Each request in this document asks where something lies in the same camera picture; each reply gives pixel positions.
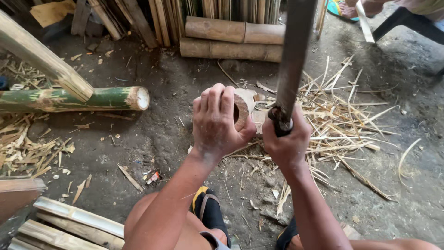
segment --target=black sandal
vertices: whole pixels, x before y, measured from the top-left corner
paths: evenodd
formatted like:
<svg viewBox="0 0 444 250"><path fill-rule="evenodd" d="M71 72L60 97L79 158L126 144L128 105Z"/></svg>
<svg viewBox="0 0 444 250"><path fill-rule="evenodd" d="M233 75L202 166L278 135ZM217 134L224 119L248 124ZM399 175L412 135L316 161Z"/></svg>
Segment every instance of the black sandal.
<svg viewBox="0 0 444 250"><path fill-rule="evenodd" d="M220 229L226 235L228 248L231 248L230 237L225 223L223 222L221 207L216 193L206 186L201 186L193 198L193 213L209 229Z"/></svg>
<svg viewBox="0 0 444 250"><path fill-rule="evenodd" d="M291 218L290 224L284 229L284 231L276 239L276 250L285 250L290 244L293 236L299 234L296 226L296 220Z"/></svg>

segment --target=black chair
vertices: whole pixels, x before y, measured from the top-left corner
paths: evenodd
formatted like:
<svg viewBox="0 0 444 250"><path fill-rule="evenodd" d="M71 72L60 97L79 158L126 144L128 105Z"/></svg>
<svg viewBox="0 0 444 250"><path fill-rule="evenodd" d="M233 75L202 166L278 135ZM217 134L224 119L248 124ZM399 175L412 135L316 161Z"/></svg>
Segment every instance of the black chair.
<svg viewBox="0 0 444 250"><path fill-rule="evenodd" d="M435 24L425 16L413 14L404 7L399 7L373 31L372 35L375 42L398 25L403 25L436 43L444 45L444 31L435 26ZM440 70L437 75L444 75L444 68Z"/></svg>

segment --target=teal flip-flop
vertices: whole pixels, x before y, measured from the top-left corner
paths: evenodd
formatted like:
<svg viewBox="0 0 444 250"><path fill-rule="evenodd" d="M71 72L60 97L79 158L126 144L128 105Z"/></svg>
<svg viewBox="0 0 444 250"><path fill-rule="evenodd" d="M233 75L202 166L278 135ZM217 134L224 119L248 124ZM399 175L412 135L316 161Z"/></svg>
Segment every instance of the teal flip-flop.
<svg viewBox="0 0 444 250"><path fill-rule="evenodd" d="M352 23L356 23L357 21L359 21L359 17L354 17L354 18L346 18L342 16L341 13L341 9L339 8L339 3L344 2L343 0L330 0L328 1L328 6L327 6L327 11L328 13L339 17L342 20L348 21L348 22L352 22Z"/></svg>

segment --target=forearm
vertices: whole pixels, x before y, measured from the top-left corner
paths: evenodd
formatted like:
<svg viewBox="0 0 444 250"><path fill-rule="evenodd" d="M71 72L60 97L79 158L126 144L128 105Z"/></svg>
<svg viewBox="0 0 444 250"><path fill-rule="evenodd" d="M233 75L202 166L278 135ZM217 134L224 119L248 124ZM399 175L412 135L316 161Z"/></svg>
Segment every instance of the forearm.
<svg viewBox="0 0 444 250"><path fill-rule="evenodd" d="M296 224L305 250L351 250L340 224L311 178L306 163L284 173L291 187Z"/></svg>
<svg viewBox="0 0 444 250"><path fill-rule="evenodd" d="M192 151L136 224L124 250L174 249L194 193L210 174L214 161Z"/></svg>

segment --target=gray shorts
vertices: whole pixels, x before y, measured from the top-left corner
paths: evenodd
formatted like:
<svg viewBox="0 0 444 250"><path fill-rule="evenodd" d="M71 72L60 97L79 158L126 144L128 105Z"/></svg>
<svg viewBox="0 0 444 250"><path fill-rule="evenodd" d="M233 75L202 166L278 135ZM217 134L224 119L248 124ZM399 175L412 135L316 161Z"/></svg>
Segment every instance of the gray shorts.
<svg viewBox="0 0 444 250"><path fill-rule="evenodd" d="M216 250L230 250L224 243L222 243L218 238L216 238L214 235L212 235L210 232L200 232L200 235L202 235L209 243L216 246Z"/></svg>

